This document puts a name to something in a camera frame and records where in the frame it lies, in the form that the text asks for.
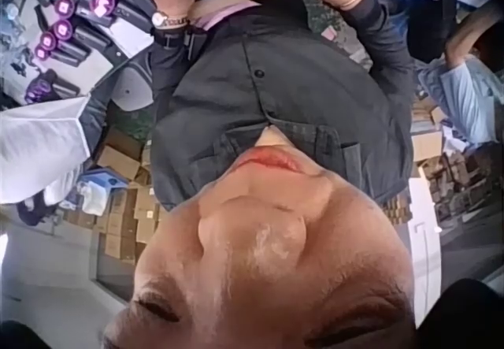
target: man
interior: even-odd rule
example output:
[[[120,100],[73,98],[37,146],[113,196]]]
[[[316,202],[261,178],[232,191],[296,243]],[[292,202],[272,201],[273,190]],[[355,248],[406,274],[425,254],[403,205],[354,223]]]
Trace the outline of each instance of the man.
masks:
[[[325,0],[357,27],[372,77],[264,6],[220,22],[190,65],[180,38],[193,1],[156,0],[157,40],[170,36],[152,53],[152,173],[175,207],[104,347],[415,347],[409,254],[361,191],[385,200],[411,171],[412,67],[387,14]],[[454,342],[493,339],[499,300],[487,291],[490,313],[471,315],[484,328],[469,319]],[[426,326],[420,343],[460,320]]]
[[[422,87],[473,144],[502,142],[504,85],[470,53],[478,39],[503,17],[495,2],[485,4],[468,15],[448,40],[444,58],[417,65]]]
[[[268,0],[231,9],[189,61],[193,1],[156,0],[153,19],[152,176],[166,209],[221,176],[270,125],[378,202],[406,187],[413,66],[376,0],[325,0],[357,29],[370,74],[309,31],[294,8],[301,0],[291,0],[291,15]]]

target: nose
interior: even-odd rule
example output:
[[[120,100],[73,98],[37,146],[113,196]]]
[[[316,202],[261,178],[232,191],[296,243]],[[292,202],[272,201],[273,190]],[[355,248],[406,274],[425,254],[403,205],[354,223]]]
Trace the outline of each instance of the nose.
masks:
[[[219,265],[275,278],[296,267],[306,244],[302,216],[249,196],[221,204],[200,221],[198,234],[205,254],[227,262]]]

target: mouth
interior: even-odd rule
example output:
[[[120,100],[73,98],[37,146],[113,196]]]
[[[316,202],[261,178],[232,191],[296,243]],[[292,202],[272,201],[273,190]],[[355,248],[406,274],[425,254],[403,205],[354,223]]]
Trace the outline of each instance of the mouth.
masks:
[[[288,152],[278,147],[255,147],[236,160],[230,169],[234,172],[237,169],[249,165],[259,164],[267,168],[277,168],[295,173],[304,173],[297,159]]]

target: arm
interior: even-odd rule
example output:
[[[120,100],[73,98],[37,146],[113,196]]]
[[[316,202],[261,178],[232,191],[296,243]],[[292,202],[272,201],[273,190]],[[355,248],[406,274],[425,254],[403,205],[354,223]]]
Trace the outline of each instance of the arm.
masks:
[[[342,11],[344,20],[357,31],[358,38],[373,61],[371,77],[392,102],[411,105],[414,96],[413,59],[406,39],[388,20],[377,0],[362,0],[353,9]]]
[[[478,39],[503,17],[501,8],[495,2],[488,2],[469,14],[447,43],[445,56],[448,68],[455,69],[464,64],[465,57]]]
[[[413,104],[413,60],[397,29],[376,0],[324,0],[341,11],[355,28],[371,55],[371,76],[393,102],[410,108]]]
[[[185,32],[186,28],[169,30],[170,35],[180,38],[183,38]],[[189,69],[187,47],[180,45],[167,49],[154,43],[150,52],[150,67],[154,101],[170,97]]]
[[[157,103],[157,119],[167,111],[169,97],[189,69],[187,48],[183,38],[187,29],[187,16],[195,0],[154,0],[157,12],[153,16],[156,26],[155,43],[150,53],[154,101]],[[161,45],[164,35],[169,34],[177,43]]]

